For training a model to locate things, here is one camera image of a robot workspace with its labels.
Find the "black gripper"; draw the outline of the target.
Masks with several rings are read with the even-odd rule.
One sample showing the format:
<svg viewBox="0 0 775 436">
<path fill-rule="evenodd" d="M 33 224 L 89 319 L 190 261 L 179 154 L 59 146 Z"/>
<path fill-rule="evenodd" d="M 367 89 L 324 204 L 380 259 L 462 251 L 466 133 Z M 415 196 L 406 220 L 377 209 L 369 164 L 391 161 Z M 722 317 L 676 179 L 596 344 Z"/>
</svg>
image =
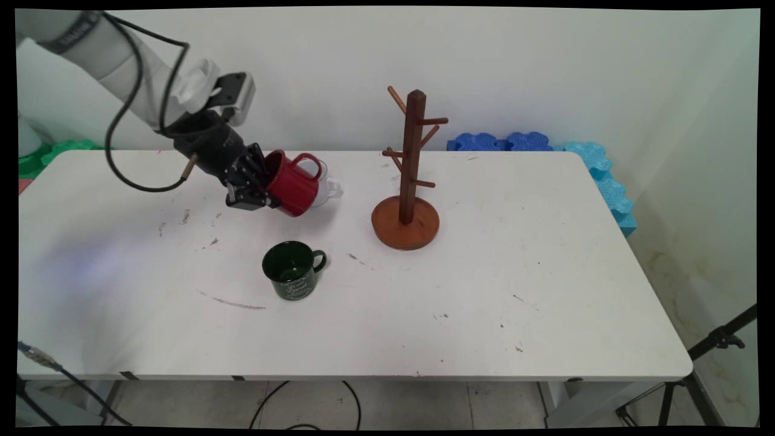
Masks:
<svg viewBox="0 0 775 436">
<path fill-rule="evenodd" d="M 174 148 L 187 158 L 197 155 L 196 165 L 219 181 L 228 181 L 228 168 L 240 158 L 243 182 L 269 182 L 269 171 L 258 143 L 245 146 L 243 138 L 215 110 L 204 110 L 166 126 L 163 136 L 174 141 Z M 225 184 L 225 205 L 233 209 L 255 211 L 282 206 L 278 198 L 256 186 Z"/>
</svg>

